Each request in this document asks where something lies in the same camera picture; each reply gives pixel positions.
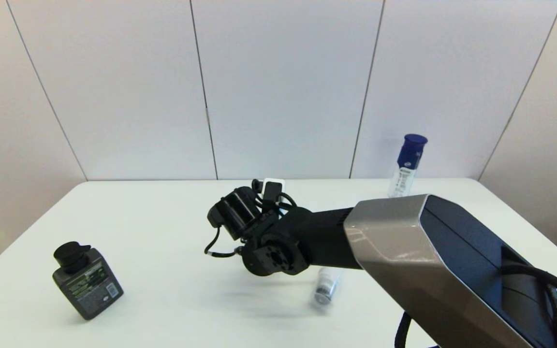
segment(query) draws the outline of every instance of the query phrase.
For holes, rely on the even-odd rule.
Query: clear plastic bottle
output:
[[[404,197],[410,193],[411,185],[416,177],[416,169],[423,154],[427,138],[418,134],[407,134],[401,152],[396,159],[393,179],[388,188],[388,196]]]

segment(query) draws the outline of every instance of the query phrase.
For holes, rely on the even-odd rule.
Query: small white bottle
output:
[[[315,284],[313,299],[317,305],[328,306],[337,290],[338,281],[343,274],[342,268],[321,267]]]
[[[407,134],[401,152],[396,159],[393,179],[388,188],[388,197],[404,197],[410,193],[416,177],[416,169],[423,154],[427,138],[418,134]]]

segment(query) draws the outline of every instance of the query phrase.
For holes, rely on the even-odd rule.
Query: white table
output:
[[[390,347],[400,307],[364,271],[345,272],[332,308],[308,305],[317,268],[250,275],[239,257],[203,254],[208,209],[250,181],[89,182],[73,189],[0,256],[0,347]],[[385,197],[387,180],[288,180],[312,211]],[[413,194],[459,203],[537,267],[557,247],[469,179],[418,179]],[[76,240],[109,262],[125,295],[84,321],[53,283],[53,251]],[[222,233],[214,250],[230,251]],[[433,341],[415,325],[408,347]]]

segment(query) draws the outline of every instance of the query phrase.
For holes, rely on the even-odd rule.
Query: bottle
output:
[[[407,134],[401,152],[396,159],[393,179],[388,188],[388,196],[404,197],[410,193],[411,185],[416,177],[416,169],[423,154],[427,138],[418,134]]]
[[[93,319],[124,294],[106,260],[90,245],[68,242],[53,256],[61,266],[53,280],[83,319]]]
[[[315,284],[315,292],[313,299],[316,304],[328,306],[332,302],[332,297],[337,290],[338,280],[343,274],[342,268],[321,267],[318,273],[318,279]]]

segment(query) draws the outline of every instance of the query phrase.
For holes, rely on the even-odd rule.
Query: bottle label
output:
[[[120,291],[98,262],[69,282],[66,287],[87,313],[108,306]]]
[[[404,197],[410,193],[411,185],[414,183],[416,170],[405,167],[397,168],[391,185],[388,188],[389,197]]]

